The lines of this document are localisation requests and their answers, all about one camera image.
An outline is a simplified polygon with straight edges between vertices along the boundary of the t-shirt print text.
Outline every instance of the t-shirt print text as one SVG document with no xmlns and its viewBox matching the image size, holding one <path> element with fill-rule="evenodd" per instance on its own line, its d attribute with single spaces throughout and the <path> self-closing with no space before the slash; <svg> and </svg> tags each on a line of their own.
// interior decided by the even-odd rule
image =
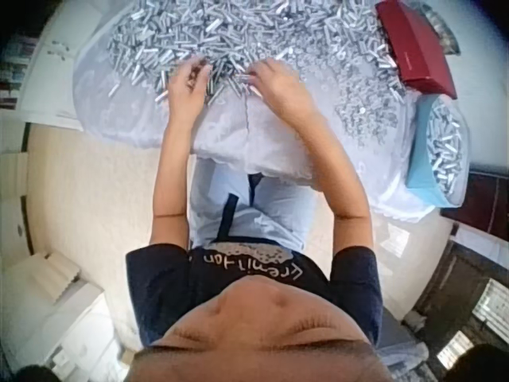
<svg viewBox="0 0 509 382">
<path fill-rule="evenodd" d="M 212 263 L 225 270 L 239 270 L 248 275 L 269 275 L 273 279 L 299 279 L 304 271 L 293 261 L 283 264 L 264 264 L 249 255 L 225 255 L 212 253 L 203 257 L 205 263 Z"/>
</svg>

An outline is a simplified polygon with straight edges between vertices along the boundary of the light blue pants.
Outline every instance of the light blue pants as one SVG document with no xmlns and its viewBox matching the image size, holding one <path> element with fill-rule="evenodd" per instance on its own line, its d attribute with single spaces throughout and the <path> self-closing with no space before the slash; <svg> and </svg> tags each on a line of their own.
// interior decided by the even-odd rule
<svg viewBox="0 0 509 382">
<path fill-rule="evenodd" d="M 192 179 L 189 227 L 193 247 L 216 239 L 228 195 L 239 197 L 230 236 L 269 239 L 302 252 L 313 222 L 316 195 L 310 187 L 264 177 L 250 205 L 246 173 L 198 158 Z"/>
</svg>

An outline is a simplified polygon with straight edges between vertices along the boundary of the pile of metal parts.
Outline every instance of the pile of metal parts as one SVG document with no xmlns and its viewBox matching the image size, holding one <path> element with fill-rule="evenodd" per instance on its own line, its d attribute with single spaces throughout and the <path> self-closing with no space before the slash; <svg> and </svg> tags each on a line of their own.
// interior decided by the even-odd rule
<svg viewBox="0 0 509 382">
<path fill-rule="evenodd" d="M 463 173 L 464 143 L 460 121 L 439 99 L 433 104 L 427 132 L 429 159 L 437 184 L 450 199 Z"/>
<path fill-rule="evenodd" d="M 344 87 L 336 109 L 352 137 L 374 136 L 382 143 L 384 126 L 396 126 L 394 102 L 403 103 L 405 88 L 398 77 L 387 37 L 372 0 L 137 0 L 114 27 L 108 45 L 115 71 L 133 85 L 154 86 L 157 103 L 166 96 L 168 74 L 192 55 L 213 65 L 208 104 L 226 88 L 238 97 L 257 93 L 246 84 L 245 71 L 256 60 L 285 60 L 306 81 L 328 77 L 328 86 Z M 356 58 L 374 65 L 369 84 L 356 72 Z M 350 71 L 348 83 L 344 75 Z M 109 94 L 119 89 L 116 84 Z M 366 90 L 371 98 L 356 96 Z M 350 120 L 353 115 L 359 117 Z"/>
</svg>

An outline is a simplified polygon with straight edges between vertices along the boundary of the tiled floor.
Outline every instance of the tiled floor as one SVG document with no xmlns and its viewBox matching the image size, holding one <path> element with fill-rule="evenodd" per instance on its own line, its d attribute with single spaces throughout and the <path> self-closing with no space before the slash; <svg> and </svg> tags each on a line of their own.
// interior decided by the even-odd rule
<svg viewBox="0 0 509 382">
<path fill-rule="evenodd" d="M 124 343 L 138 339 L 124 255 L 150 235 L 158 150 L 103 142 L 75 131 L 34 126 L 29 139 L 29 225 L 36 251 L 59 251 L 106 291 Z M 373 216 L 386 306 L 402 318 L 436 267 L 452 224 L 433 213 L 419 224 Z M 332 213 L 320 197 L 306 254 L 328 275 Z"/>
</svg>

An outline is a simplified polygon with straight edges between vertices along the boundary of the white cloth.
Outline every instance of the white cloth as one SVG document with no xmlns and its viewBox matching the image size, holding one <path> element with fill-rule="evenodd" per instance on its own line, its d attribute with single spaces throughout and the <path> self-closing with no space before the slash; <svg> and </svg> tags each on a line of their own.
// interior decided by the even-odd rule
<svg viewBox="0 0 509 382">
<path fill-rule="evenodd" d="M 131 86 L 128 80 L 119 78 L 108 60 L 109 32 L 129 9 L 128 6 L 109 21 L 101 22 L 101 29 L 76 60 L 76 112 L 84 130 L 100 138 L 144 148 L 159 147 L 168 120 L 167 103 L 156 105 L 152 86 Z M 372 91 L 376 92 L 380 82 L 373 65 L 365 60 L 355 62 L 357 70 L 370 79 L 371 86 L 375 87 Z M 404 186 L 418 93 L 408 92 L 403 105 L 389 98 L 387 102 L 395 110 L 396 123 L 381 127 L 387 130 L 383 143 L 366 137 L 361 146 L 358 138 L 345 133 L 336 113 L 336 107 L 348 100 L 344 86 L 350 75 L 347 69 L 339 74 L 330 68 L 315 69 L 307 75 L 306 86 L 352 160 L 374 211 L 397 219 L 420 220 L 430 212 L 430 207 Z M 107 94 L 119 81 L 120 89 L 109 99 Z M 238 99 L 231 89 L 225 90 L 204 113 L 192 150 L 202 158 L 247 173 L 263 173 L 300 185 L 313 183 L 309 157 L 296 134 L 259 98 Z"/>
</svg>

